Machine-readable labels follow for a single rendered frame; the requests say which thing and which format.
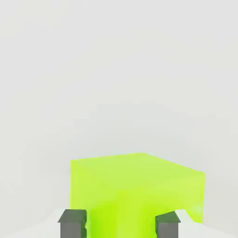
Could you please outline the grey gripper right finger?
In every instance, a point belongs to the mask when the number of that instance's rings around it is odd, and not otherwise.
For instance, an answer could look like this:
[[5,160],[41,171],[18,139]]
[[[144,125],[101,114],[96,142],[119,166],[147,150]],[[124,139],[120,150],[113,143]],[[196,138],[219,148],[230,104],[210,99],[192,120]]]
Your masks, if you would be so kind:
[[186,210],[156,216],[157,238],[231,238],[229,234],[194,222]]

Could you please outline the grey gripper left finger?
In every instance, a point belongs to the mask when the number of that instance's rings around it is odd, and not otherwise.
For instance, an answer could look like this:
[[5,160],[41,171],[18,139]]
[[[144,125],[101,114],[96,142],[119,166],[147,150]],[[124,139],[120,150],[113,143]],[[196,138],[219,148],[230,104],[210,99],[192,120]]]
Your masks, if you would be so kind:
[[64,209],[56,209],[43,222],[7,235],[7,238],[82,238],[81,224],[59,222]]

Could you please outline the small lime green cube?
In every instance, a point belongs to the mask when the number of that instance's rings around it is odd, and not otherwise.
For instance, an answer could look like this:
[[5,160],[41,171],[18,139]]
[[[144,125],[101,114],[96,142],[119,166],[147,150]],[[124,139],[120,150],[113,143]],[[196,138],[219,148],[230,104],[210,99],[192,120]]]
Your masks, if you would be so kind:
[[203,172],[145,153],[70,166],[70,208],[86,210],[87,238],[156,238],[156,216],[180,209],[203,221]]

